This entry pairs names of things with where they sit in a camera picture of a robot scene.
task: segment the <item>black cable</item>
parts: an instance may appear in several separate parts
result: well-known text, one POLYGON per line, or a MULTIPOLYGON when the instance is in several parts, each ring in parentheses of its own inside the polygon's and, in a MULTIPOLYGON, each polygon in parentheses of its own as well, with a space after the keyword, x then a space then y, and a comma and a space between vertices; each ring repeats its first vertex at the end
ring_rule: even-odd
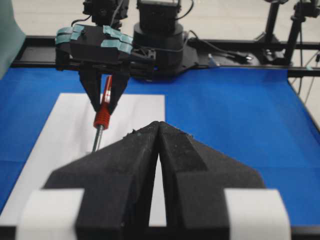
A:
MULTIPOLYGON (((315 67, 317 68, 319 65, 319 62, 317 61, 316 64, 315 64, 315 67)), ((314 85, 314 81, 315 81, 315 76, 313 76, 312 80, 311 80, 311 84, 309 86, 309 89, 308 89, 308 93, 306 94, 306 98, 305 98, 305 101, 304 101, 304 104, 307 104, 307 101, 308 101, 308 98, 309 98, 309 95, 310 95, 310 92, 311 92, 311 89, 314 85)))
POLYGON ((124 0, 121 0, 119 5, 116 7, 116 9, 113 12, 112 18, 111 18, 111 22, 110 22, 110 27, 112 27, 112 24, 114 23, 114 20, 116 18, 117 13, 119 12, 119 9, 121 8, 122 3, 124 2, 124 0))
MULTIPOLYGON (((306 62, 306 64, 304 65, 304 67, 307 67, 309 65, 309 63, 311 63, 311 61, 318 55, 320 54, 320 50, 318 50, 314 55, 312 55, 312 57, 310 57, 310 59, 306 62)), ((294 84, 296 82, 298 78, 295 77, 294 80, 291 82, 291 85, 294 84)))
MULTIPOLYGON (((300 0, 300 18, 302 18, 302 8, 303 8, 303 2, 300 0)), ((303 43, 303 33, 302 33, 302 21, 300 21, 300 67, 304 66, 304 56, 303 56, 303 49, 302 49, 302 43, 303 43)), ((303 83, 303 77, 300 77, 300 82, 299 82, 299 89, 298 89, 298 95, 301 93, 302 89, 302 83, 303 83)))
POLYGON ((74 21, 71 23, 71 27, 72 27, 75 23, 87 21, 89 18, 91 18, 91 15, 88 16, 88 17, 85 18, 85 19, 77 19, 77 20, 74 20, 74 21))
POLYGON ((191 3, 191 6, 190 6, 189 10, 188 10, 183 16, 180 16, 180 17, 175 18, 175 20, 183 19, 185 16, 187 16, 187 15, 192 11, 192 9, 193 9, 194 6, 195 6, 195 1, 194 1, 194 0, 191 0, 191 2, 192 2, 192 3, 191 3))
POLYGON ((138 47, 141 48, 141 49, 154 49, 154 50, 163 51, 163 52, 180 53, 180 52, 182 52, 182 51, 185 49, 185 47, 186 47, 186 45, 187 45, 187 43, 188 43, 188 41, 189 41, 189 33, 190 33, 190 32, 191 32, 191 31, 188 31, 188 32, 186 33, 183 47, 180 48, 179 50, 172 50, 172 49, 166 49, 166 48, 158 48, 158 47, 152 47, 152 46, 141 46, 141 45, 136 44, 136 43, 135 43, 134 45, 138 46, 138 47))
POLYGON ((215 50, 218 51, 218 52, 228 54, 228 55, 230 55, 230 56, 232 56, 232 57, 241 58, 241 59, 246 60, 246 61, 252 60, 252 58, 251 58, 250 56, 248 56, 248 55, 242 55, 241 53, 238 53, 238 52, 224 50, 224 49, 221 49, 221 48, 219 48, 219 47, 211 44, 211 43, 208 42, 208 41, 205 41, 205 40, 200 39, 200 38, 198 37, 198 35, 197 35, 193 30, 190 30, 190 33, 192 33, 198 41, 207 44, 209 47, 215 49, 215 50))

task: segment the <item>white tape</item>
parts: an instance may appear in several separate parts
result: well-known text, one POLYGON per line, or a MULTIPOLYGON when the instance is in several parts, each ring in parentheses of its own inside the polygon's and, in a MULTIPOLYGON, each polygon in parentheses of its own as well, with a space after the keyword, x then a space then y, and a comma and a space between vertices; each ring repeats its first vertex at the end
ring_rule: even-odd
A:
POLYGON ((32 192, 17 225, 16 240, 77 240, 75 223, 83 189, 32 192))
POLYGON ((230 240, 290 240, 289 217, 277 190, 224 190, 230 240))

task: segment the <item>screwdriver shaft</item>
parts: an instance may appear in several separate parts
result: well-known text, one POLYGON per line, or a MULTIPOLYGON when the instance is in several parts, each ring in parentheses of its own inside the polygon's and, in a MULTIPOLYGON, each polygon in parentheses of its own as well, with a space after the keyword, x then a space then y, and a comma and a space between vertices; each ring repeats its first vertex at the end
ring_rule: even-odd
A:
POLYGON ((100 148, 100 143, 101 143, 101 138, 102 138, 102 133, 104 131, 104 126, 103 125, 99 125, 96 128, 96 135, 94 138, 94 143, 93 143, 93 149, 92 152, 96 152, 97 150, 99 150, 100 148))

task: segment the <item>black metal frame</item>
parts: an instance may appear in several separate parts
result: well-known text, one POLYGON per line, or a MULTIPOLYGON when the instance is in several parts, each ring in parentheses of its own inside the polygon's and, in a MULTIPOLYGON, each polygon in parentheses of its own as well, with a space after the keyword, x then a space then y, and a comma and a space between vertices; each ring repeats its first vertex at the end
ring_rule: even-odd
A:
MULTIPOLYGON (((14 240, 16 235, 15 226, 0 226, 1 240, 14 240)), ((224 240, 223 236, 210 236, 212 239, 224 240)), ((175 240, 183 238, 183 233, 167 227, 149 227, 141 240, 175 240)), ((295 226, 291 227, 292 240, 318 240, 320 239, 320 226, 295 226)))
MULTIPOLYGON (((238 68, 263 68, 263 69, 287 69, 289 78, 299 77, 320 77, 320 67, 306 68, 293 67, 287 65, 271 65, 263 63, 263 50, 269 49, 271 51, 282 51, 286 48, 287 42, 259 42, 255 40, 212 40, 206 39, 207 42, 228 50, 250 53, 258 59, 258 62, 238 63, 234 61, 226 61, 220 63, 221 67, 238 67, 238 68)), ((199 54, 199 65, 195 69, 202 69, 208 67, 208 54, 215 53, 205 43, 191 39, 188 43, 191 47, 197 49, 199 54)), ((56 45, 54 36, 27 36, 20 53, 12 63, 12 68, 55 68, 56 67, 56 45)), ((305 42, 302 45, 295 46, 297 50, 320 50, 320 42, 305 42)))
MULTIPOLYGON (((273 34, 278 9, 278 3, 271 4, 265 33, 263 33, 260 38, 257 38, 256 40, 206 39, 207 42, 221 49, 249 53, 256 58, 255 61, 252 61, 252 63, 240 63, 229 59, 226 60, 225 56, 221 57, 218 52, 213 51, 212 48, 210 48, 207 44, 194 38, 190 39, 188 42, 191 47, 197 50, 199 55, 199 64, 194 67, 194 69, 208 68, 208 54, 212 54, 214 59, 217 59, 221 67, 286 69, 288 78, 320 77, 320 67, 310 69, 306 67, 290 66, 292 54, 289 54, 286 59, 287 61, 280 65, 271 65, 264 61, 265 50, 269 50, 271 52, 281 52, 284 50, 288 51, 288 46, 293 47, 291 50, 289 49, 290 53, 292 53, 294 50, 320 50, 320 42, 292 44, 293 37, 289 38, 289 42, 278 41, 273 34)), ((292 29, 297 30, 297 26, 292 26, 292 29)), ((11 67, 56 68, 55 49, 56 46, 54 36, 27 36, 23 47, 21 48, 11 67)), ((312 117, 311 119, 320 132, 319 126, 312 117)), ((0 236, 2 240, 15 239, 15 232, 15 226, 0 226, 0 236)), ((168 229, 166 227, 149 227, 145 235, 142 237, 142 240, 150 238, 154 240, 171 240, 175 239, 177 236, 181 237, 181 233, 175 232, 174 229, 168 229)), ((292 226, 291 236, 293 240, 318 240, 320 239, 320 226, 292 226)))

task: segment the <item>white paper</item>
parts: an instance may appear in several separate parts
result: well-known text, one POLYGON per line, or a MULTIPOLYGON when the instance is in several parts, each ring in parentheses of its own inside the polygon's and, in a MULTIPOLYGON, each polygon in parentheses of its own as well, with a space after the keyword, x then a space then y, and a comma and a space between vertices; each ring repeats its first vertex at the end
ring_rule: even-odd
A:
POLYGON ((290 240, 286 207, 278 190, 226 188, 230 240, 290 240))
POLYGON ((16 240, 77 240, 75 224, 84 189, 31 193, 16 228, 16 240))
MULTIPOLYGON (((16 225, 31 192, 42 188, 54 169, 92 151, 96 135, 94 118, 95 112, 86 94, 59 96, 0 215, 0 225, 16 225)), ((109 129, 103 132, 101 148, 121 140, 133 129, 164 120, 163 95, 124 94, 111 116, 109 129)), ((160 164, 153 192, 150 224, 166 225, 160 164)))

